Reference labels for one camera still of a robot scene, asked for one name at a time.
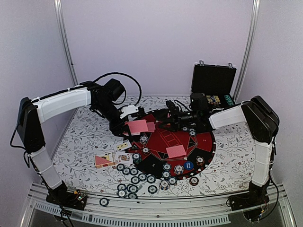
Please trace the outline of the blue chip stack seat one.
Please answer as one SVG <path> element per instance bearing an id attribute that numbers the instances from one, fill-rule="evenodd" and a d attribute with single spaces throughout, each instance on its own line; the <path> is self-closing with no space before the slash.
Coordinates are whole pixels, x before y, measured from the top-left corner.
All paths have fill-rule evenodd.
<path id="1" fill-rule="evenodd" d="M 192 137 L 196 136 L 196 131 L 195 130 L 190 130 L 189 135 L 192 136 Z"/>

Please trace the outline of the red backed card deck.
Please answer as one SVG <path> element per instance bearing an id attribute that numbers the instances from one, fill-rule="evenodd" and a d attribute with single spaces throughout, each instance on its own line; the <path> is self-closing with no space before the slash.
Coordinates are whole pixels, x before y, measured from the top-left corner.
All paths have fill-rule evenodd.
<path id="1" fill-rule="evenodd" d="M 147 132 L 148 126 L 147 121 L 144 120 L 136 120 L 136 121 L 129 121 L 125 123 L 130 130 L 130 134 L 132 136 L 139 135 L 141 132 Z"/>

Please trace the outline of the three of spades card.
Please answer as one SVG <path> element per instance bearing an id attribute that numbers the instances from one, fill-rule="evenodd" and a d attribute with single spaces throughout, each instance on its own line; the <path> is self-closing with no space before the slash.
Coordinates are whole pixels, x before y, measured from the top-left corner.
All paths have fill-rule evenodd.
<path id="1" fill-rule="evenodd" d="M 130 143 L 129 140 L 124 140 L 124 141 L 121 141 L 120 143 L 118 143 L 117 145 L 114 145 L 114 149 L 115 149 L 115 151 L 119 152 L 119 151 L 129 149 L 131 146 L 132 146 L 132 144 Z"/>

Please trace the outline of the blue chip stack seat seven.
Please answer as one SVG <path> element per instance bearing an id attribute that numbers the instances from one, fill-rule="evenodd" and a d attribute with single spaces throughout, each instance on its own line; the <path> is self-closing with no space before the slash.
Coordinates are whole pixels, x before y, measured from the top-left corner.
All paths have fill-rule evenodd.
<path id="1" fill-rule="evenodd" d="M 145 143 L 148 142 L 148 139 L 149 139 L 149 138 L 148 138 L 147 136 L 143 135 L 143 136 L 140 137 L 139 141 L 140 141 L 141 143 L 145 144 Z"/>

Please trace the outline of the king of diamonds card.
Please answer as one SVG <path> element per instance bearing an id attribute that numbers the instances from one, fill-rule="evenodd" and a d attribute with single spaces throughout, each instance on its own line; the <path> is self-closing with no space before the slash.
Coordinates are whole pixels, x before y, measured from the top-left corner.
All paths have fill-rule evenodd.
<path id="1" fill-rule="evenodd" d="M 133 163 L 133 156 L 129 153 L 117 152 L 114 157 L 114 162 L 117 164 L 131 165 Z"/>

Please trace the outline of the blue small blind button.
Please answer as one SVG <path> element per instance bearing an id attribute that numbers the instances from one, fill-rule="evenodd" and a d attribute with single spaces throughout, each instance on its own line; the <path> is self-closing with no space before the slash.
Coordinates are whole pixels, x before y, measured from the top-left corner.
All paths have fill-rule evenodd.
<path id="1" fill-rule="evenodd" d="M 194 164 L 191 161 L 186 161 L 183 164 L 183 167 L 185 170 L 190 171 L 190 170 L 194 169 Z"/>

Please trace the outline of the brown chip stack seat three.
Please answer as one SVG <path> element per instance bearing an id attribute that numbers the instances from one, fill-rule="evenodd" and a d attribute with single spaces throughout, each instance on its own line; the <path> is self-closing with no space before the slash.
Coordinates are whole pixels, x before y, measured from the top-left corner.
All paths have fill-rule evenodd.
<path id="1" fill-rule="evenodd" d="M 203 166 L 205 164 L 205 159 L 203 157 L 197 156 L 196 157 L 196 164 L 198 166 Z"/>

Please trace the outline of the green chip mat seat four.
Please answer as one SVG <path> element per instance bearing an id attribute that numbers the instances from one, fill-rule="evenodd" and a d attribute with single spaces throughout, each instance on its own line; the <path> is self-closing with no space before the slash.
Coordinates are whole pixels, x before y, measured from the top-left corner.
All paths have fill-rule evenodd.
<path id="1" fill-rule="evenodd" d="M 170 164 L 165 163 L 165 164 L 163 165 L 163 170 L 164 170 L 164 171 L 169 171 L 170 169 L 171 169 L 171 165 L 170 165 Z"/>

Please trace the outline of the red playing card deck box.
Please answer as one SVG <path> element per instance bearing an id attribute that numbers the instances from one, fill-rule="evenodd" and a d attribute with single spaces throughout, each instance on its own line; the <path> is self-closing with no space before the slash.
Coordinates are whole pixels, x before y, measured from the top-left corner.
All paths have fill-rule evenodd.
<path id="1" fill-rule="evenodd" d="M 104 155 L 95 155 L 94 163 L 96 168 L 113 166 L 115 164 L 112 153 L 106 153 Z"/>

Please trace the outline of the blue chip stack seat four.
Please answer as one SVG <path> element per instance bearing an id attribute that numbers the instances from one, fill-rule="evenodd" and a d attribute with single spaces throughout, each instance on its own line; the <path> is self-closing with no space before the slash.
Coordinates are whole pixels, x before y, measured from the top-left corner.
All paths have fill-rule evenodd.
<path id="1" fill-rule="evenodd" d="M 183 173 L 184 173 L 184 166 L 183 165 L 174 166 L 174 174 L 175 175 L 182 175 Z"/>

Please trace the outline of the green chip mat edge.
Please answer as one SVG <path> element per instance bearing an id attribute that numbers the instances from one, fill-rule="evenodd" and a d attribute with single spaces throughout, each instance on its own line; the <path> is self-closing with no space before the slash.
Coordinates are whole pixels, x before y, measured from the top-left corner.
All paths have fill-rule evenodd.
<path id="1" fill-rule="evenodd" d="M 144 173 L 141 173 L 141 174 L 138 175 L 138 178 L 139 178 L 140 181 L 146 181 L 147 175 L 144 174 Z"/>
<path id="2" fill-rule="evenodd" d="M 170 175 L 170 172 L 169 171 L 163 171 L 162 172 L 162 177 L 163 178 L 169 178 L 171 175 Z"/>

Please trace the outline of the green chip table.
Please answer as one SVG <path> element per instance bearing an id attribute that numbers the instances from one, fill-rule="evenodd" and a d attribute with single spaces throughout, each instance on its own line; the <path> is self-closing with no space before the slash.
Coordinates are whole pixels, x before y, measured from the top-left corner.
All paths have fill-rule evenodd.
<path id="1" fill-rule="evenodd" d="M 130 174 L 131 174 L 131 175 L 137 175 L 137 174 L 138 174 L 138 170 L 137 170 L 136 168 L 132 168 L 132 169 L 130 170 Z"/>
<path id="2" fill-rule="evenodd" d="M 128 174 L 130 174 L 130 168 L 125 167 L 125 168 L 122 170 L 122 172 L 123 172 L 123 174 L 128 175 Z"/>

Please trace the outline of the brown 100 poker chip stack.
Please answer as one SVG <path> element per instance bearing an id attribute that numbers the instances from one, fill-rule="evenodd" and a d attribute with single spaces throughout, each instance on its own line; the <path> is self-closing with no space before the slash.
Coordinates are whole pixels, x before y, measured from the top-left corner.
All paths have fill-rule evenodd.
<path id="1" fill-rule="evenodd" d="M 198 185 L 198 183 L 199 183 L 199 179 L 197 178 L 197 177 L 191 177 L 190 179 L 189 179 L 189 183 L 192 185 L 192 186 L 197 186 Z"/>

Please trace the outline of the green chip front cluster top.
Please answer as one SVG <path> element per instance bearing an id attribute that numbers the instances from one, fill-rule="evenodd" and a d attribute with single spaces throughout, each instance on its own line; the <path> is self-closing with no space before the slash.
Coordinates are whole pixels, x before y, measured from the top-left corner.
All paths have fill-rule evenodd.
<path id="1" fill-rule="evenodd" d="M 131 193 L 137 193 L 138 187 L 136 185 L 130 184 L 127 186 L 127 189 Z"/>

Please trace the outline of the green chip cluster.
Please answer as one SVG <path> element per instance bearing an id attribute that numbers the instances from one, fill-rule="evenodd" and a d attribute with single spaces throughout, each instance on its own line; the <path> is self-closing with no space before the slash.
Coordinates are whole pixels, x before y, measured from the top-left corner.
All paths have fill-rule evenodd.
<path id="1" fill-rule="evenodd" d="M 127 186 L 127 189 L 131 193 L 137 193 L 138 187 L 136 185 L 130 184 Z"/>
<path id="2" fill-rule="evenodd" d="M 137 199 L 137 194 L 136 193 L 129 193 L 128 196 L 127 196 L 129 199 Z"/>

